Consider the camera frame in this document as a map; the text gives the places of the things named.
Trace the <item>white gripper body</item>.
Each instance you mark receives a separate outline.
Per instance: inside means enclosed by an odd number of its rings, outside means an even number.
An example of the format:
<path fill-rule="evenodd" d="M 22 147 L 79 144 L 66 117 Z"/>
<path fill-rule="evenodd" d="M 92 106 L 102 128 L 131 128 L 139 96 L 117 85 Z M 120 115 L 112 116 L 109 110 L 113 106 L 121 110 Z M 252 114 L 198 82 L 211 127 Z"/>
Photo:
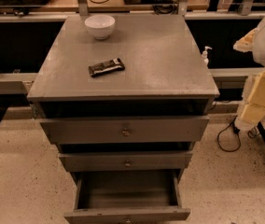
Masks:
<path fill-rule="evenodd" d="M 265 70 L 246 79 L 242 97 L 235 126 L 250 131 L 265 117 Z"/>

